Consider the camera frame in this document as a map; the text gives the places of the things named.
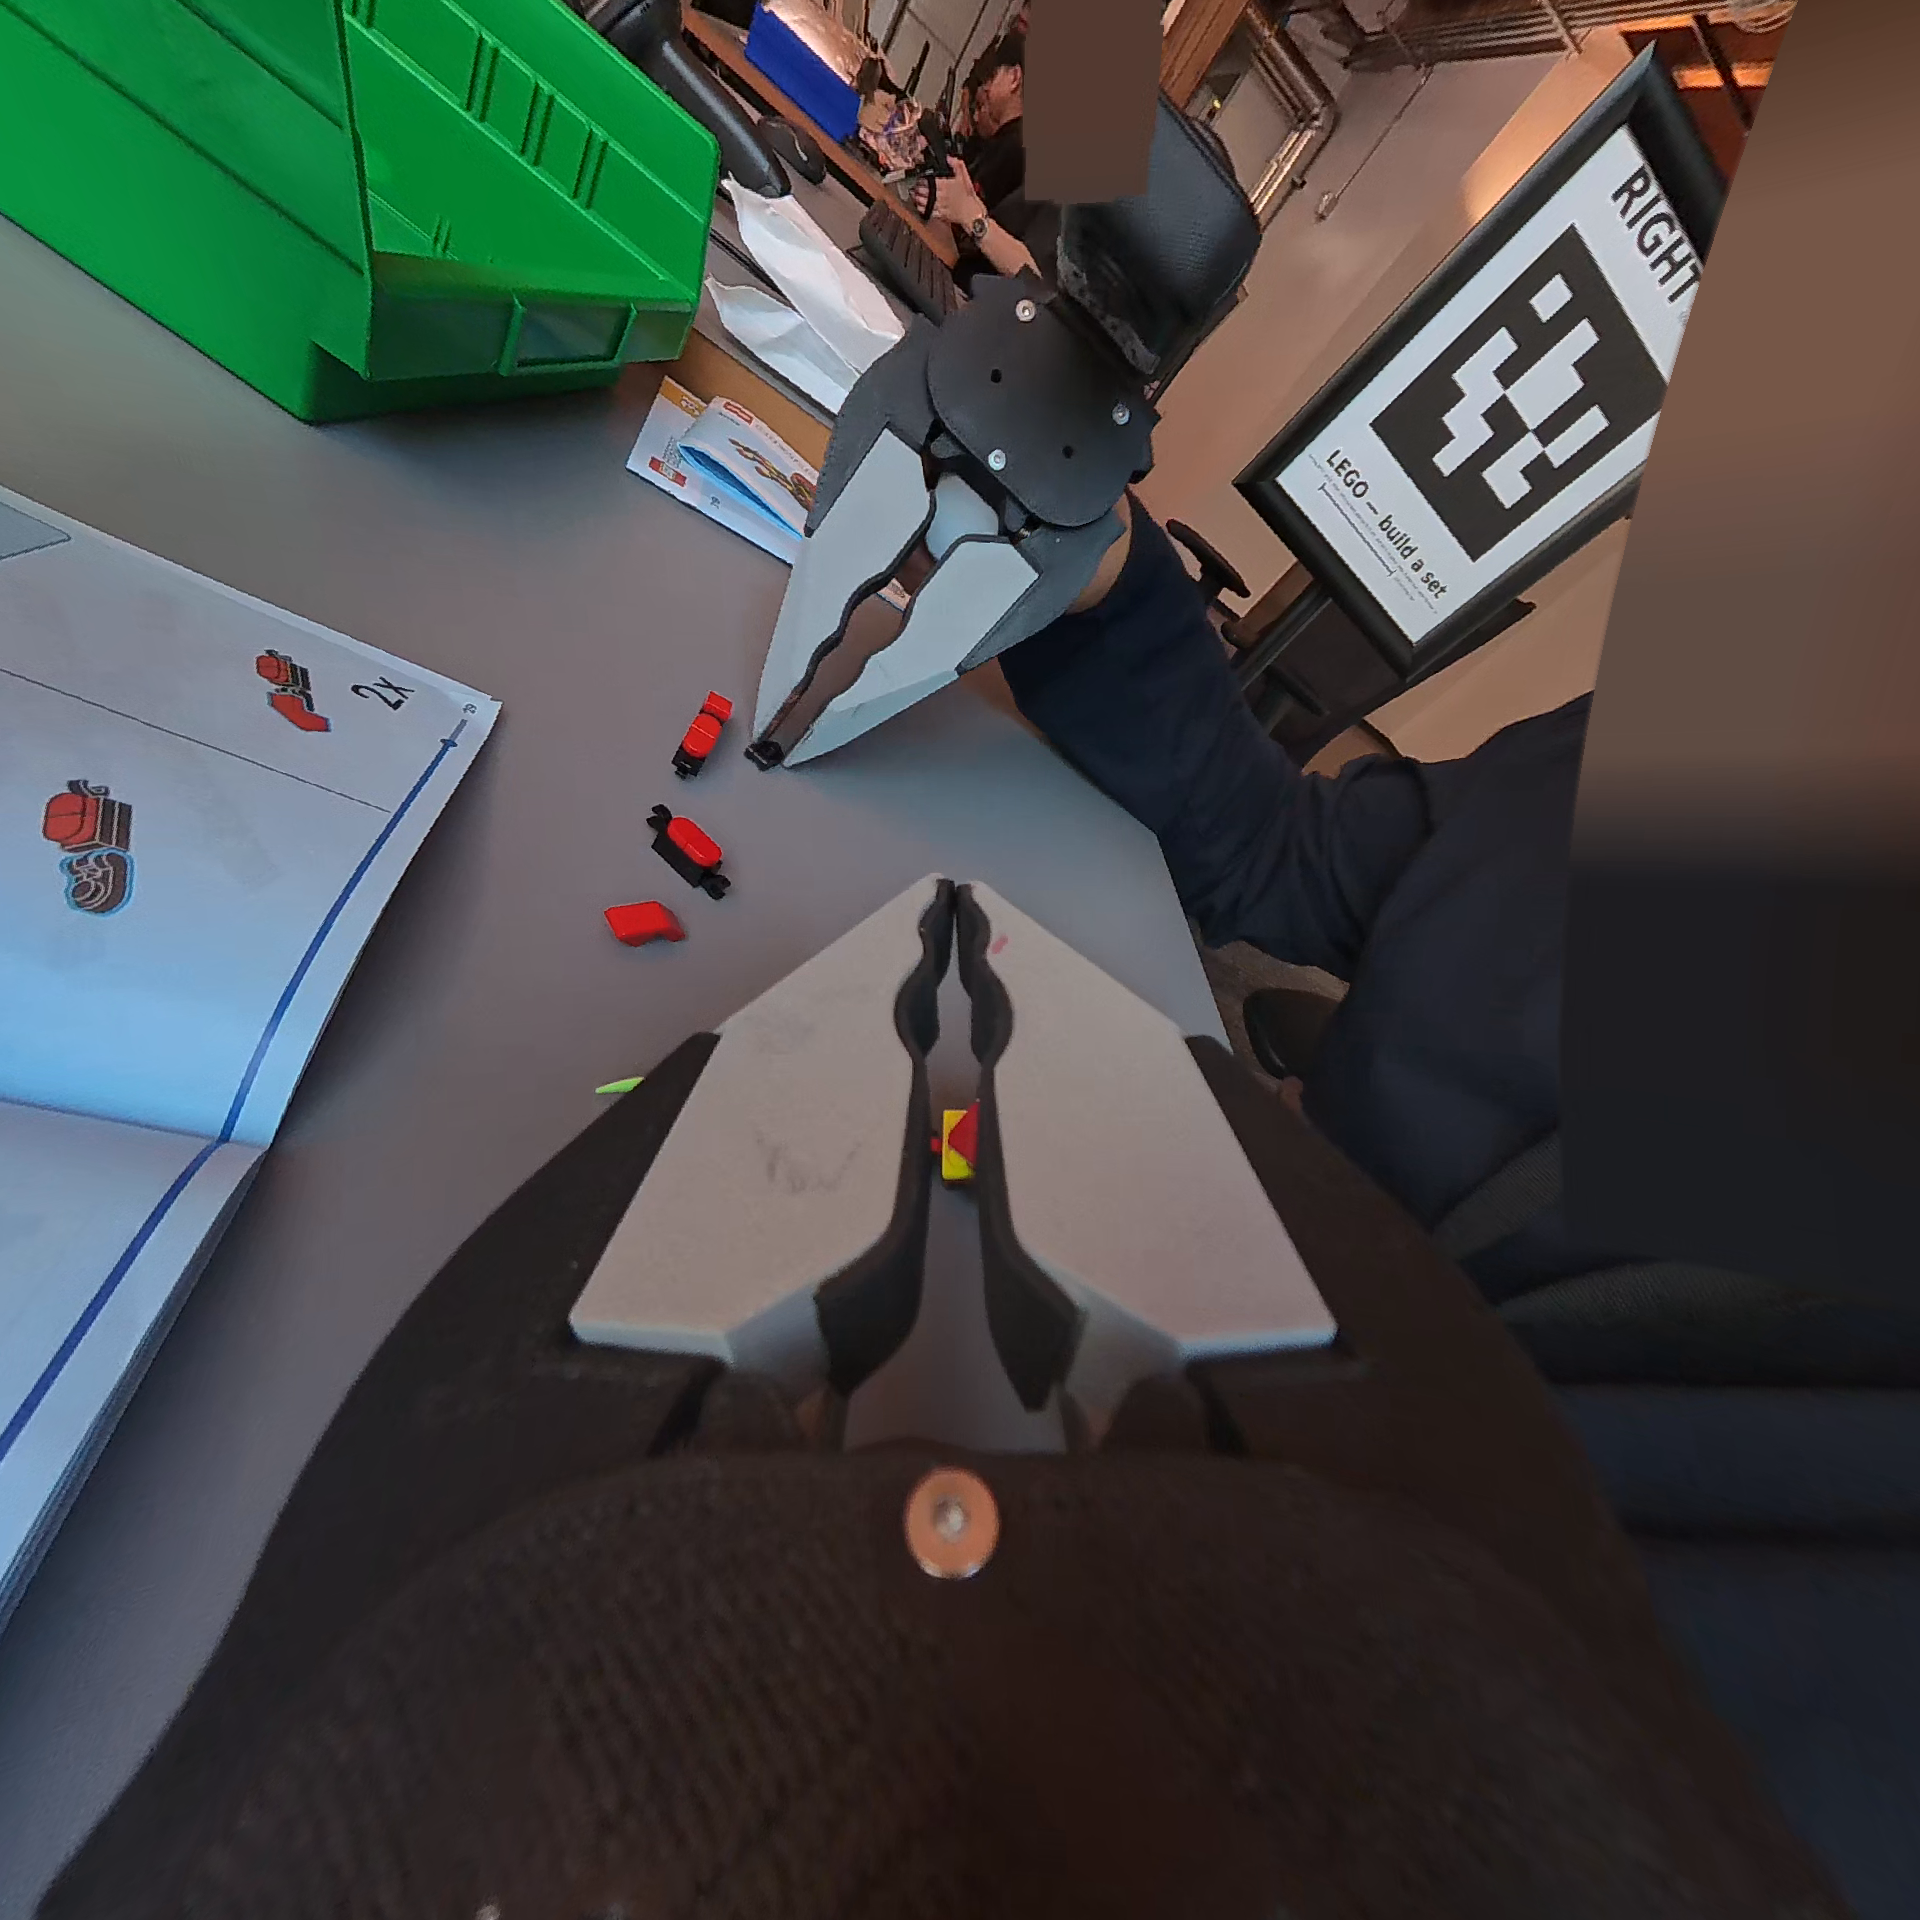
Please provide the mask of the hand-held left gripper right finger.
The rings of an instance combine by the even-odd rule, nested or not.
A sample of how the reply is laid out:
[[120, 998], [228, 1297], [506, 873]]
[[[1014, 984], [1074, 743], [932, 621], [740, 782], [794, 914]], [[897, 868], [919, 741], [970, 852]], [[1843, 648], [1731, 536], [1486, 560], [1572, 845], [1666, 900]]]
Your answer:
[[1320, 1352], [1337, 1321], [1193, 1036], [984, 882], [954, 890], [978, 1063], [976, 1220], [1019, 1402], [1105, 1425], [1195, 1362]]

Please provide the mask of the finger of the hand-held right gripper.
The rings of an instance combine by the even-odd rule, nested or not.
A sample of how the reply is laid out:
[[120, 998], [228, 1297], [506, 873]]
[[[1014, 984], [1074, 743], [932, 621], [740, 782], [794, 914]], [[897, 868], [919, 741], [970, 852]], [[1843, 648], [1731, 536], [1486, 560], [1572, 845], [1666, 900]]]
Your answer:
[[[910, 598], [897, 637], [886, 641], [847, 686], [852, 693], [860, 735], [952, 686], [962, 671], [962, 660], [1015, 607], [1035, 577], [1035, 569], [1006, 538], [974, 535], [954, 544]], [[803, 727], [794, 714], [784, 737], [809, 725], [811, 720]], [[825, 753], [830, 752], [787, 752], [784, 764]]]
[[835, 694], [804, 730], [784, 737], [827, 656], [848, 636], [858, 606], [895, 581], [921, 542], [932, 498], [921, 449], [899, 432], [878, 432], [791, 567], [760, 677], [752, 752], [840, 752], [860, 737], [852, 693]]

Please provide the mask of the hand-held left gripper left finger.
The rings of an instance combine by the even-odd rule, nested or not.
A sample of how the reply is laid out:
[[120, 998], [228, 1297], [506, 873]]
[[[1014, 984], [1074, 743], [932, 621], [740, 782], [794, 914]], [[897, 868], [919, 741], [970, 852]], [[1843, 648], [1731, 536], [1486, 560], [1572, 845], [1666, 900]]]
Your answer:
[[819, 1446], [847, 1445], [855, 1391], [921, 1312], [954, 895], [912, 882], [699, 1036], [570, 1309], [579, 1341], [761, 1381]]

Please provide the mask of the person's right forearm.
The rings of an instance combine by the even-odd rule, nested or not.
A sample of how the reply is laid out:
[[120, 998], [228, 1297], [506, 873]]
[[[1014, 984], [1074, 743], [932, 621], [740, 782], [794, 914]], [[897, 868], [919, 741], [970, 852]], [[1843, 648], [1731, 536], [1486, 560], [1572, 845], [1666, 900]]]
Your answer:
[[1124, 538], [1074, 607], [1001, 656], [1022, 717], [1155, 833], [1210, 945], [1356, 978], [1386, 900], [1456, 784], [1416, 759], [1306, 775], [1260, 728], [1169, 535]]

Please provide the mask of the small instruction booklet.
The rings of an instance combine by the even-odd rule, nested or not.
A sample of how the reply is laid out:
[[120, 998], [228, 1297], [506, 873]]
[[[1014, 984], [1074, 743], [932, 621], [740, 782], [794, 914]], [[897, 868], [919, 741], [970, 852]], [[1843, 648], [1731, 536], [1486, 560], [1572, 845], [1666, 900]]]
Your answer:
[[627, 470], [791, 564], [803, 548], [819, 468], [736, 399], [704, 399], [665, 375]]

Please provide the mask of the black keyboard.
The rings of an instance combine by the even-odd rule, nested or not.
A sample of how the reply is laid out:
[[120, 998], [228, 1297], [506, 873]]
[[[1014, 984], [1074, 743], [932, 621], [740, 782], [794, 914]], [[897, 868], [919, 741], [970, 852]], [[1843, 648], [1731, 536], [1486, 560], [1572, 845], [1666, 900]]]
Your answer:
[[858, 250], [878, 284], [926, 320], [942, 322], [964, 302], [954, 272], [892, 200], [866, 208]]

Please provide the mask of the white paper bag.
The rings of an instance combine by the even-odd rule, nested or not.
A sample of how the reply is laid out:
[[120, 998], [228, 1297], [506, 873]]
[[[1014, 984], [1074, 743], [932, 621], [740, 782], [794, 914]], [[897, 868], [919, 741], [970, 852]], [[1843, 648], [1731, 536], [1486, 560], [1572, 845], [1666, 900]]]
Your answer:
[[727, 176], [712, 214], [699, 324], [832, 421], [908, 320], [800, 197], [764, 197]]

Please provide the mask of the black sign stand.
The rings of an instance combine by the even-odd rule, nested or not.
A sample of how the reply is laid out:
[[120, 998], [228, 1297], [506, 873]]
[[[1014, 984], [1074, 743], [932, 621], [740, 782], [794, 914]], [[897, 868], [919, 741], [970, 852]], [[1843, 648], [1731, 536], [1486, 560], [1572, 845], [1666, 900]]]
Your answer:
[[1520, 623], [1535, 610], [1516, 598], [1490, 614], [1474, 636], [1394, 665], [1354, 625], [1327, 591], [1311, 582], [1284, 610], [1230, 614], [1222, 637], [1227, 641], [1232, 671], [1260, 728], [1306, 767], [1347, 730], [1370, 721], [1371, 712], [1423, 686], [1451, 663], [1474, 654]]

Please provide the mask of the person's dark clothed body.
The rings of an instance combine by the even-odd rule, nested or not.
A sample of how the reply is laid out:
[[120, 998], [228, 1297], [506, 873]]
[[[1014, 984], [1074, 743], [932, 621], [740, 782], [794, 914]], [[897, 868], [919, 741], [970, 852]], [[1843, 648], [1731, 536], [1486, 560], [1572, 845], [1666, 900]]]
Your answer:
[[1668, 1639], [1862, 1914], [1916, 1914], [1916, 1305], [1577, 1236], [1505, 1173], [1562, 1121], [1588, 693], [1470, 757], [1358, 759], [1350, 983], [1311, 1069], [1332, 1137], [1459, 1255], [1545, 1373]]

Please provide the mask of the blue box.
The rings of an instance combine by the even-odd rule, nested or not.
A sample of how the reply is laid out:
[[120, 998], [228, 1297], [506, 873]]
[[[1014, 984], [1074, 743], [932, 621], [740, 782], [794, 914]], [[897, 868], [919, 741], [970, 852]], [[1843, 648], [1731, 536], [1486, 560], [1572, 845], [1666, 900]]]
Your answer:
[[817, 2], [760, 2], [745, 55], [830, 141], [852, 137], [871, 45], [836, 10]]

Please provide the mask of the black framed tag sign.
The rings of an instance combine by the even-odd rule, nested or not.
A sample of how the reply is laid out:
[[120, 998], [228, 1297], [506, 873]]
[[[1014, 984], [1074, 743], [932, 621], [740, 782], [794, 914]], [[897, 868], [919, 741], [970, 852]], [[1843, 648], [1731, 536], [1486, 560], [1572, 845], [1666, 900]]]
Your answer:
[[1643, 49], [1241, 470], [1390, 666], [1632, 510], [1723, 194]]

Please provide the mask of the black handheld device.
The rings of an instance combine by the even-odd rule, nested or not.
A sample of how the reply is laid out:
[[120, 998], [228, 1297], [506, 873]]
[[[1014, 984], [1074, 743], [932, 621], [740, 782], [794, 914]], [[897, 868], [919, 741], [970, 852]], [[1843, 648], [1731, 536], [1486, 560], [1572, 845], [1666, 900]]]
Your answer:
[[583, 21], [640, 73], [706, 127], [726, 174], [764, 198], [791, 194], [783, 160], [761, 141], [754, 120], [718, 87], [684, 39], [682, 2], [582, 2]]

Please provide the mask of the large open instruction booklet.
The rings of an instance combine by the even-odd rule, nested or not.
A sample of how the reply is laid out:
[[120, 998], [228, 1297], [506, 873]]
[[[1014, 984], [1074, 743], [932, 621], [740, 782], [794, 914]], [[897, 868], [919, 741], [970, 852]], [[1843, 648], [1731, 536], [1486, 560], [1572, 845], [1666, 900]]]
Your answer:
[[6, 1623], [496, 717], [6, 490]]

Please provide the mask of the green plastic storage bin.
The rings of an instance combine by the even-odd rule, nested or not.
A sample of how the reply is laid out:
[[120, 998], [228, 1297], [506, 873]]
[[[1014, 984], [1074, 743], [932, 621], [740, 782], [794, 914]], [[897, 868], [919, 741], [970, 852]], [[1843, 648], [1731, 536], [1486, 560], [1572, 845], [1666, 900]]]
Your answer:
[[721, 174], [568, 4], [3, 4], [6, 214], [311, 425], [674, 360]]

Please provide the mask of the wooden shelf rack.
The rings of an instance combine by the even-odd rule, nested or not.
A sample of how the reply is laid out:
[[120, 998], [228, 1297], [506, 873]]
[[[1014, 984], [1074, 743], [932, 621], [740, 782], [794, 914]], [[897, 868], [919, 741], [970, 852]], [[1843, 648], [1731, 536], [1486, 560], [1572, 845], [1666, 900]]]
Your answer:
[[1626, 34], [1651, 45], [1682, 90], [1738, 90], [1758, 97], [1793, 24], [1794, 2], [1710, 4], [1668, 10]]

